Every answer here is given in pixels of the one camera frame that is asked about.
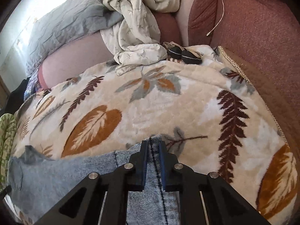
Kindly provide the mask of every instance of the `pillow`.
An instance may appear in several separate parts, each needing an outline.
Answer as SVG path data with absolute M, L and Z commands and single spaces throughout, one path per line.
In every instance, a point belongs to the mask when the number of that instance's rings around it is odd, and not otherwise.
M 68 78 L 76 77 L 86 69 L 113 59 L 100 32 L 65 44 L 49 55 L 38 70 L 43 89 L 52 88 Z
M 157 13 L 152 11 L 160 30 L 160 44 L 175 42 L 182 45 L 179 27 L 171 13 Z
M 210 38 L 206 38 L 206 33 L 214 26 L 216 10 L 217 0 L 181 0 L 179 10 L 175 16 L 181 33 L 181 45 L 186 47 L 190 45 L 209 44 Z M 190 43 L 190 34 L 203 42 Z
M 155 13 L 160 29 L 160 43 L 174 41 L 181 44 L 179 28 L 170 13 Z M 49 55 L 39 67 L 38 80 L 43 89 L 52 88 L 73 78 L 98 63 L 113 59 L 100 32 L 74 40 Z
M 67 0 L 34 24 L 28 45 L 27 76 L 61 46 L 107 29 L 123 18 L 117 11 L 108 10 L 101 0 Z

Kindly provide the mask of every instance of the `pink pillow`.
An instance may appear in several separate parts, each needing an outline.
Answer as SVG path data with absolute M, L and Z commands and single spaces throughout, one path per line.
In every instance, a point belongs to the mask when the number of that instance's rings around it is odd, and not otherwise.
M 38 79 L 43 89 L 52 88 L 86 69 L 113 59 L 100 32 L 65 44 L 41 64 Z

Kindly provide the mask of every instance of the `green patterned cloth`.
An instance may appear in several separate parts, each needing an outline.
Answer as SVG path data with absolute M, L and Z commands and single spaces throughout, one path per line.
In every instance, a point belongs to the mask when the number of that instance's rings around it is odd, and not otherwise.
M 11 156 L 17 124 L 12 114 L 6 113 L 0 117 L 0 192 L 5 188 L 7 165 Z

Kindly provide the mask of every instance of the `wall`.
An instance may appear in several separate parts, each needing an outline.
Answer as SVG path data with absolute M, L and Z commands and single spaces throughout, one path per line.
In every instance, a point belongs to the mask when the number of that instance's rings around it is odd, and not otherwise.
M 66 0 L 22 0 L 0 32 L 0 76 L 10 91 L 26 78 L 26 49 L 34 23 Z

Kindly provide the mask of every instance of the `brown fern pattern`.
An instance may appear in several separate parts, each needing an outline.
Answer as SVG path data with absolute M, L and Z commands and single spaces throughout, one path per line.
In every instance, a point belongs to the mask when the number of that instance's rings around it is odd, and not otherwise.
M 226 73 L 226 77 L 230 79 L 234 79 L 237 77 L 236 81 L 239 82 L 240 84 L 245 80 L 242 76 L 240 76 L 239 73 L 231 70 L 229 73 Z
M 218 139 L 222 141 L 219 146 L 221 166 L 218 173 L 226 182 L 232 183 L 232 164 L 236 163 L 236 156 L 239 155 L 237 146 L 242 147 L 238 138 L 246 137 L 242 127 L 247 125 L 241 119 L 248 119 L 249 116 L 242 111 L 247 109 L 243 105 L 243 101 L 231 92 L 221 91 L 217 96 L 217 100 L 220 100 L 218 104 L 222 105 L 221 109 L 224 110 L 223 119 L 220 122 L 220 125 L 223 125 L 222 134 Z
M 60 132 L 64 129 L 64 124 L 66 120 L 68 119 L 71 112 L 77 107 L 77 105 L 80 104 L 81 101 L 84 101 L 87 95 L 90 94 L 90 92 L 94 91 L 94 89 L 98 86 L 97 84 L 103 80 L 104 76 L 96 77 L 95 79 L 91 80 L 87 86 L 84 88 L 84 90 L 79 94 L 79 96 L 73 101 L 72 105 L 69 107 L 67 113 L 62 117 L 62 120 L 59 124 L 60 126 Z

